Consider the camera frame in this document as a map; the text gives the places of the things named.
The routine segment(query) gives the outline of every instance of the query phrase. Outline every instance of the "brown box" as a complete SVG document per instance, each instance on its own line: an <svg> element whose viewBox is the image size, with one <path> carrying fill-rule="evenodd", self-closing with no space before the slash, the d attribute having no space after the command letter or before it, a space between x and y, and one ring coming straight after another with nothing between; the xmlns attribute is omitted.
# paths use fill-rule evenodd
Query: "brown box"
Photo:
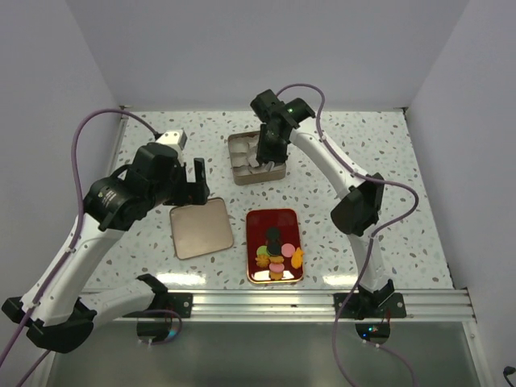
<svg viewBox="0 0 516 387"><path fill-rule="evenodd" d="M233 139L238 139L239 137L255 137L259 136L259 131L248 131L246 133L238 133L236 135L230 135L227 138L227 150L229 151L229 143ZM235 181L235 184L237 185L247 185L247 184L254 184L254 183L263 183L265 181L274 181L274 180L280 180L283 177L285 177L287 173L287 166L286 164L283 164L282 166L277 167L278 169L269 171L269 172L262 172L262 173L249 173L248 175L243 176L237 176L235 175L235 167L234 167L234 155L235 153L229 152L229 158L231 161L231 171L233 172L233 180Z"/></svg>

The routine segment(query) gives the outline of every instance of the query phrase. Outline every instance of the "terrazzo surface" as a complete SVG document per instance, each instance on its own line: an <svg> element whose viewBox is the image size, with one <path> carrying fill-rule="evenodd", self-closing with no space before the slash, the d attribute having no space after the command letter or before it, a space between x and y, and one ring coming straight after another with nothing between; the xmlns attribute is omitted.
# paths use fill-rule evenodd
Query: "terrazzo surface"
<svg viewBox="0 0 516 387"><path fill-rule="evenodd" d="M159 132L183 129L189 139L184 152L193 179L193 158L204 157L211 197L223 198L230 215L232 248L178 260L174 256L170 208L159 206L136 222L105 256L87 289L126 284L143 273L158 276L170 289L350 289L356 264L346 235L332 224L337 204L330 183L299 149L289 148L287 176L281 181L237 186L233 182L227 137L259 129L251 111L139 112ZM452 279L439 242L431 208L402 112L326 112L322 128L355 162L370 173L414 187L421 203L408 219L380 236L386 268L398 289L452 289ZM150 133L129 120L117 150L116 165L131 162L136 149L151 141ZM385 187L381 221L410 208L413 198ZM246 275L245 218L250 210L291 208L299 219L305 277L292 285L253 285Z"/></svg>

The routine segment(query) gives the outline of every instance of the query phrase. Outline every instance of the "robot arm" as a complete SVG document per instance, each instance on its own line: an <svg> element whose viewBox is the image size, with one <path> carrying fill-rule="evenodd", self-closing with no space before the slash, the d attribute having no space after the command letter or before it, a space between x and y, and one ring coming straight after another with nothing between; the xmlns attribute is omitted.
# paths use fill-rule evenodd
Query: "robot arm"
<svg viewBox="0 0 516 387"><path fill-rule="evenodd" d="M103 323L149 306L163 306L167 289L150 275L140 276L122 288L82 298L79 294L104 255L151 209L160 204L206 204L210 191L204 160L194 160L196 181L187 182L182 157L185 143L183 131L165 132L156 142L140 147L131 164L93 183L84 199L78 243L38 304L33 305L32 300L68 251L73 231L32 289L4 303L2 310L16 323L32 310L27 337L36 346L70 352ZM126 173L124 178L119 176L122 173Z"/></svg>
<svg viewBox="0 0 516 387"><path fill-rule="evenodd" d="M260 163L285 162L287 146L300 148L322 171L337 193L340 203L331 212L331 219L337 228L347 234L356 259L358 270L364 267L369 233L378 222L383 185L364 181L349 173L328 152L318 136L312 109L300 98L283 103L273 91L259 94L251 108L262 122L256 159ZM326 140L357 173L368 173L346 155L326 135ZM382 179L379 173L372 175ZM371 307L378 307L393 293L393 282L385 271L380 245L375 243L372 255L360 283L360 292L368 298Z"/></svg>

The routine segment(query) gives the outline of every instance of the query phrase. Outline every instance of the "pink disc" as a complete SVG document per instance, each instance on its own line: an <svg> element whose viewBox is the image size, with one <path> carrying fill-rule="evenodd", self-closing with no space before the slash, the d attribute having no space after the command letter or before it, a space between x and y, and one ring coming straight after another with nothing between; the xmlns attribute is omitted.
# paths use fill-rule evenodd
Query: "pink disc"
<svg viewBox="0 0 516 387"><path fill-rule="evenodd" d="M285 258L290 258L295 252L296 248L290 243L285 243L283 246L281 246L281 254Z"/></svg>
<svg viewBox="0 0 516 387"><path fill-rule="evenodd" d="M283 264L270 264L268 269L273 273L281 273L285 270L285 266Z"/></svg>

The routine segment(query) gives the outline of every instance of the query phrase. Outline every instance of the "white wall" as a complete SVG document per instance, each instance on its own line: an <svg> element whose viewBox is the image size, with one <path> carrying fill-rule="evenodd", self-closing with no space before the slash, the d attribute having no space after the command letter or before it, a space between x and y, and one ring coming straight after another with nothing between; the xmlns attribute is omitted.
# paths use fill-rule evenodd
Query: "white wall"
<svg viewBox="0 0 516 387"><path fill-rule="evenodd" d="M499 385L516 365L516 2L471 0L408 114L451 274Z"/></svg>
<svg viewBox="0 0 516 387"><path fill-rule="evenodd" d="M0 302L34 284L63 243L76 204L69 162L78 122L116 106L64 0L0 3ZM106 168L117 117L80 139L84 186ZM0 314L0 348L15 325ZM0 369L14 385L38 352L23 336Z"/></svg>
<svg viewBox="0 0 516 387"><path fill-rule="evenodd" d="M408 106L467 3L67 1L117 100L155 110L248 109L295 81L336 108Z"/></svg>

